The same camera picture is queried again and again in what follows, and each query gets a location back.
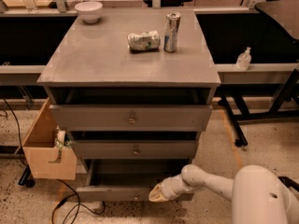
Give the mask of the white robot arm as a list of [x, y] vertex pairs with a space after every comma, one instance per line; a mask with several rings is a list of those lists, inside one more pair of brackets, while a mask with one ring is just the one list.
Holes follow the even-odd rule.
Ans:
[[201, 187], [231, 202], [233, 224], [299, 224], [299, 201], [293, 194], [298, 184], [258, 165], [245, 166], [230, 179], [189, 164], [157, 184], [149, 200], [167, 202]]

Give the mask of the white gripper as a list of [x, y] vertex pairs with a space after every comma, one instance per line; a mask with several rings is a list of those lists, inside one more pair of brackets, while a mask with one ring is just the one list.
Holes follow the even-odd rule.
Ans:
[[168, 177], [157, 184], [149, 193], [149, 201], [153, 203], [175, 200], [182, 194], [195, 193], [202, 185], [192, 186], [183, 180], [182, 175]]

